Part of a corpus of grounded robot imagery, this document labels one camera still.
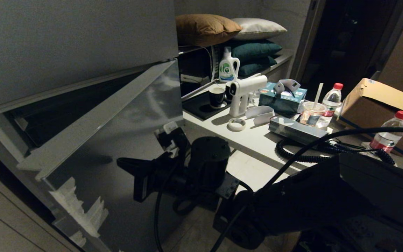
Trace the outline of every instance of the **red bottle cap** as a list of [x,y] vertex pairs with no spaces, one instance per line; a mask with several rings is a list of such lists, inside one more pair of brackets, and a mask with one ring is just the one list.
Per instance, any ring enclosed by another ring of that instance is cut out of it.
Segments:
[[396,117],[396,118],[399,118],[399,119],[401,119],[401,120],[403,120],[403,111],[402,111],[402,110],[399,110],[398,112],[396,112],[395,117]]
[[335,83],[334,88],[338,89],[338,90],[341,90],[343,88],[343,84],[342,83]]

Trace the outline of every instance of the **water bottle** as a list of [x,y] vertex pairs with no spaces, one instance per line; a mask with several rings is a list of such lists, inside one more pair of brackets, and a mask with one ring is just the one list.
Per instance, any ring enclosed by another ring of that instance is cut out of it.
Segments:
[[[386,121],[382,127],[401,127],[403,128],[403,111],[398,111],[394,118]],[[397,142],[403,136],[403,132],[379,132],[371,141],[371,149],[382,149],[390,153]]]
[[335,83],[334,88],[332,88],[323,99],[323,105],[326,106],[326,112],[320,116],[317,122],[317,128],[326,128],[332,120],[337,107],[341,105],[341,90],[343,88],[342,83]]

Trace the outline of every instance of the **pillow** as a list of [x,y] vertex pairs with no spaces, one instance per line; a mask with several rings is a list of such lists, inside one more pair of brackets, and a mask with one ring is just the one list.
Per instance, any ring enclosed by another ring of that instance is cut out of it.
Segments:
[[259,72],[260,70],[264,70],[265,68],[271,67],[276,64],[275,59],[270,56],[261,59],[253,59],[245,65],[240,65],[239,68],[239,76],[250,76]]
[[266,19],[239,18],[232,21],[242,27],[234,40],[265,40],[287,32],[280,24]]
[[229,41],[226,46],[231,47],[231,56],[238,58],[241,63],[252,59],[272,56],[282,47],[268,40]]
[[212,14],[185,14],[176,17],[178,44],[211,46],[230,40],[242,30],[231,19]]

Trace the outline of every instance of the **white plastic bottle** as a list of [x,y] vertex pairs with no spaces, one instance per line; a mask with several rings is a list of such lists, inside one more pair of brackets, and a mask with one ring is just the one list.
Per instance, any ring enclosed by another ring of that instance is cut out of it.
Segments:
[[[403,111],[396,112],[394,118],[386,121],[382,127],[402,127],[403,128]],[[397,142],[403,136],[403,132],[379,132],[369,144],[371,149],[382,149],[386,153],[390,153],[396,146]]]
[[323,105],[326,106],[326,112],[320,116],[317,122],[317,128],[326,128],[334,116],[334,112],[341,105],[341,90],[343,88],[342,83],[335,83],[332,88],[323,99]]
[[225,47],[224,57],[219,64],[219,79],[221,82],[235,81],[239,75],[240,60],[231,57],[231,47]]

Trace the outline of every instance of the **tile floor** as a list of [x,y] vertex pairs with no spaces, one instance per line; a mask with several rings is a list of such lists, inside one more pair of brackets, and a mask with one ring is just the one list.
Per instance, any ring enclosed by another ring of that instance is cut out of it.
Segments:
[[[227,171],[244,181],[253,190],[258,190],[273,177],[277,169],[262,163],[240,151],[235,151],[228,161]],[[279,180],[286,178],[283,174]],[[179,227],[163,242],[166,252],[208,252],[217,240],[219,233],[212,228],[214,213],[195,208],[179,225]],[[255,252],[281,252],[281,244],[286,244],[280,238],[269,238]],[[247,252],[228,239],[225,239],[218,252]]]

